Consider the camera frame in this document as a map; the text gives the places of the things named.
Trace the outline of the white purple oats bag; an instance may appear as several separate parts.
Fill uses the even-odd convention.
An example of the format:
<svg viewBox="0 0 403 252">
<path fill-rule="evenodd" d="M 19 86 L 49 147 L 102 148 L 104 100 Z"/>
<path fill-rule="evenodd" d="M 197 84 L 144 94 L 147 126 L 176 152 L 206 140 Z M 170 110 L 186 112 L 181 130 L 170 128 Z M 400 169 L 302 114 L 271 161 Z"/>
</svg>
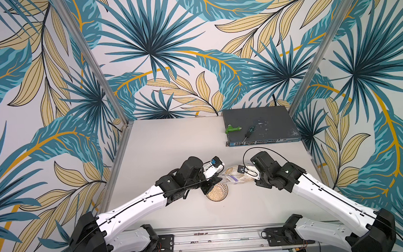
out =
<svg viewBox="0 0 403 252">
<path fill-rule="evenodd" d="M 253 182 L 254 179 L 237 172 L 238 166 L 239 165 L 236 165 L 236 166 L 232 166 L 232 167 L 226 169 L 221 175 L 223 177 L 223 181 L 225 183 L 230 183 L 230 184 L 235 184 L 235 185 Z"/>
</svg>

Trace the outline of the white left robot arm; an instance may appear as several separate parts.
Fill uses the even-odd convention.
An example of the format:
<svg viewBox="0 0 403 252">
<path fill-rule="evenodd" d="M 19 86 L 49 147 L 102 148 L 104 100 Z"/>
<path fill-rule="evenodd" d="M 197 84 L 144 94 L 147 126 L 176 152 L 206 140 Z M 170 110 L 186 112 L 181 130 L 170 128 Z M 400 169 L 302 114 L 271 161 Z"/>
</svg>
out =
<svg viewBox="0 0 403 252">
<path fill-rule="evenodd" d="M 80 217 L 69 241 L 70 252 L 153 251 L 158 238 L 151 226 L 142 225 L 133 235 L 123 235 L 123 231 L 150 213 L 187 198 L 191 190 L 209 194 L 221 181 L 223 170 L 217 156 L 206 163 L 189 157 L 135 199 L 96 216 L 86 213 Z"/>
</svg>

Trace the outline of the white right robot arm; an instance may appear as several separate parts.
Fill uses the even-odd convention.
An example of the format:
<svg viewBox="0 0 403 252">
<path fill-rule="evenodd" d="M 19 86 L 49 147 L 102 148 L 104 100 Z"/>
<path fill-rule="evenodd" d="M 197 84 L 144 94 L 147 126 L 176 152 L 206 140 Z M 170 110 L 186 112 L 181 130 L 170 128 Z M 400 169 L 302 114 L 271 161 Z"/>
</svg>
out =
<svg viewBox="0 0 403 252">
<path fill-rule="evenodd" d="M 302 167 L 287 161 L 280 165 L 261 151 L 251 160 L 259 187 L 286 190 L 319 206 L 338 223 L 319 222 L 293 214 L 276 239 L 291 244 L 314 240 L 348 252 L 391 252 L 396 241 L 395 216 L 386 209 L 374 210 L 356 203 L 314 178 Z"/>
</svg>

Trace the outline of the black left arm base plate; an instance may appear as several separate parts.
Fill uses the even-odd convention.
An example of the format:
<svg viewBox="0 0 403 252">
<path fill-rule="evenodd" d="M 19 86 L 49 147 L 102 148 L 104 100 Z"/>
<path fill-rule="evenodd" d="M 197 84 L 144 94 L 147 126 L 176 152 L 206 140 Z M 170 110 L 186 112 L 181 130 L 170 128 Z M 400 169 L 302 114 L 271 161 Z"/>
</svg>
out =
<svg viewBox="0 0 403 252">
<path fill-rule="evenodd" d="M 174 252 L 175 235 L 164 234 L 154 237 L 147 247 L 141 251 L 130 252 Z"/>
</svg>

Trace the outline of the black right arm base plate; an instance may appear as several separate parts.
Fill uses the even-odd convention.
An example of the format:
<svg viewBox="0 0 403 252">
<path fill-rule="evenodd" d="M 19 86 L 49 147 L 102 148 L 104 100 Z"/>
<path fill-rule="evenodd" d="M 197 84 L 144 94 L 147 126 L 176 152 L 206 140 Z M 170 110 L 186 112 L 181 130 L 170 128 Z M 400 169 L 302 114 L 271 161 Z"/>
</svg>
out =
<svg viewBox="0 0 403 252">
<path fill-rule="evenodd" d="M 272 227 L 261 231 L 261 238 L 266 240 L 270 247 L 281 246 L 308 246 L 316 243 L 314 240 L 305 240 L 295 231 L 294 228 Z"/>
</svg>

